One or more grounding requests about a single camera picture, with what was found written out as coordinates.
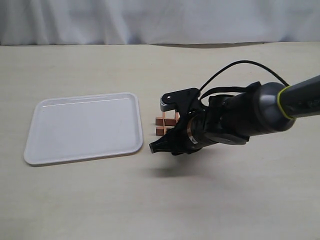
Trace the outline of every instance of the plastic tray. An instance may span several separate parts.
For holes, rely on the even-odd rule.
[[[35,108],[24,159],[31,165],[61,163],[130,154],[142,145],[134,94],[53,98]]]

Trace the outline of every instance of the wooden block structure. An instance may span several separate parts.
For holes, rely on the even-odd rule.
[[[157,136],[163,136],[167,133],[168,130],[172,129],[179,120],[179,113],[174,113],[174,118],[166,118],[166,113],[162,113],[162,117],[155,118],[155,134]]]

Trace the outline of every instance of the white curtain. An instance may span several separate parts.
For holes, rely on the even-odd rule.
[[[0,42],[320,41],[320,0],[0,0]]]

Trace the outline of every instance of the table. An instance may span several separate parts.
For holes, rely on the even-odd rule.
[[[320,239],[319,117],[191,155],[151,154],[164,93],[248,59],[290,84],[320,74],[320,42],[0,47],[1,240]],[[242,64],[210,86],[276,81]],[[131,156],[32,167],[33,110],[47,98],[132,92],[144,146]]]

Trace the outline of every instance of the black cable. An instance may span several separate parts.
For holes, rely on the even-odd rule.
[[[225,66],[224,68],[222,68],[220,71],[218,71],[216,74],[214,74],[212,77],[209,78],[208,81],[206,81],[205,84],[202,85],[202,87],[199,89],[199,91],[197,92],[197,94],[193,97],[192,101],[190,102],[190,105],[188,107],[188,112],[190,111],[190,107],[192,106],[192,104],[194,103],[194,101],[197,99],[197,96],[200,95],[201,91],[213,80],[215,79],[218,75],[220,75],[221,73],[223,73],[225,70],[231,68],[234,65],[237,64],[252,64],[252,65],[256,65],[266,71],[268,71],[269,73],[271,73],[273,76],[275,76],[283,85],[285,85],[286,87],[289,86],[289,84],[282,78],[280,77],[278,74],[276,74],[273,70],[271,70],[270,68],[268,68],[267,66],[258,63],[256,61],[250,61],[250,60],[239,60],[239,61],[235,61],[230,63],[229,65]]]

